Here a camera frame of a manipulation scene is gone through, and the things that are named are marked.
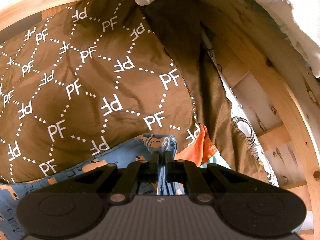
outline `wooden bed frame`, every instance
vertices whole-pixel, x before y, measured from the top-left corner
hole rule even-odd
[[[79,0],[3,0],[0,31],[32,14],[51,17]],[[234,87],[252,73],[274,104],[283,124],[258,136],[263,149],[292,141],[306,181],[284,188],[300,196],[313,213],[313,230],[303,239],[320,240],[320,89],[301,56],[243,0],[202,0],[202,21],[216,34],[213,47],[223,75]],[[226,57],[232,50],[233,55]]]

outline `gray ribbed panel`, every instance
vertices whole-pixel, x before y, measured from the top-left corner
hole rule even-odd
[[[93,230],[72,240],[253,240],[228,228],[213,208],[187,196],[135,196],[112,207]],[[298,240],[292,235],[284,240]],[[27,236],[24,240],[38,240]]]

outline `orange fabric corner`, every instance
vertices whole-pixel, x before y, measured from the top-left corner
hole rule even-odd
[[[209,138],[205,125],[200,125],[200,132],[196,140],[175,156],[175,160],[187,160],[194,162],[198,167],[206,163],[218,149]]]

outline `orange fabric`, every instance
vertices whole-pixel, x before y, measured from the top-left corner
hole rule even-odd
[[[177,153],[174,159],[192,161],[199,167],[206,163],[217,151],[218,149],[209,138],[206,126],[202,124],[196,140]]]

